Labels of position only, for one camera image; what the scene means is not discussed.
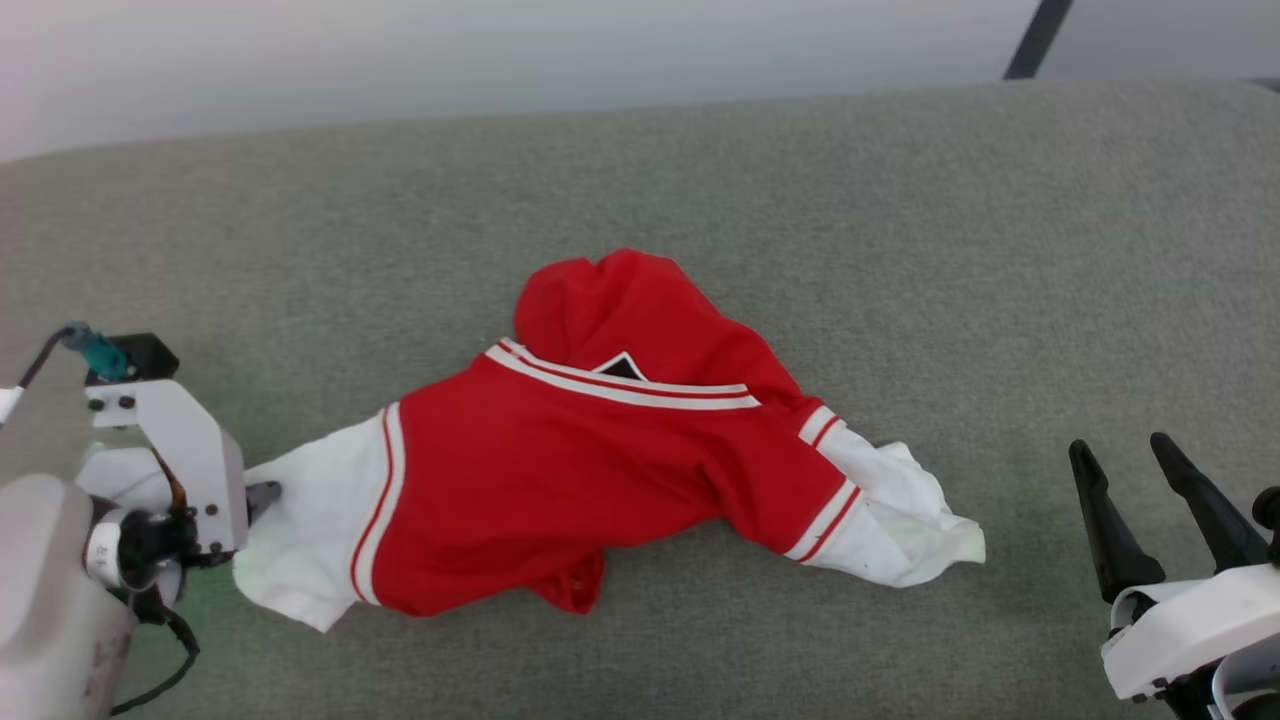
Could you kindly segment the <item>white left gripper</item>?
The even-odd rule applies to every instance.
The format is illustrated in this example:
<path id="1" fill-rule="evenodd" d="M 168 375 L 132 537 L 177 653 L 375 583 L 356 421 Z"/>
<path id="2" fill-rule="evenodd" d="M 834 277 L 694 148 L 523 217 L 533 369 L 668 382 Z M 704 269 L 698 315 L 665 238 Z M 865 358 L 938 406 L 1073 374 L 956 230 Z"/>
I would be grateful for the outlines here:
<path id="1" fill-rule="evenodd" d="M 173 379 L 84 386 L 93 427 L 136 428 L 137 447 L 97 447 L 76 486 L 120 511 L 124 562 L 197 565 L 247 546 L 250 524 L 282 497 L 280 484 L 247 484 L 238 443 Z"/>

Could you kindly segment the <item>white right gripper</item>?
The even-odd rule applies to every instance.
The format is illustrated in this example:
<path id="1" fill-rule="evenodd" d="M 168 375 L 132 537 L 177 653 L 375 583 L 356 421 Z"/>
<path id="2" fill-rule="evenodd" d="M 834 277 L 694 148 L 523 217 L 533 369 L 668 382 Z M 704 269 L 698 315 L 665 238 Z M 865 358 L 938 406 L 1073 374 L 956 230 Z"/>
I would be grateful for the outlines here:
<path id="1" fill-rule="evenodd" d="M 1169 434 L 1153 433 L 1149 447 L 1190 510 L 1217 575 L 1162 583 L 1162 565 L 1110 498 L 1089 445 L 1073 441 L 1069 459 L 1094 574 L 1102 600 L 1115 602 L 1100 651 L 1106 679 L 1117 698 L 1162 702 L 1178 719 L 1275 719 L 1279 573 L 1267 562 L 1268 542 Z"/>

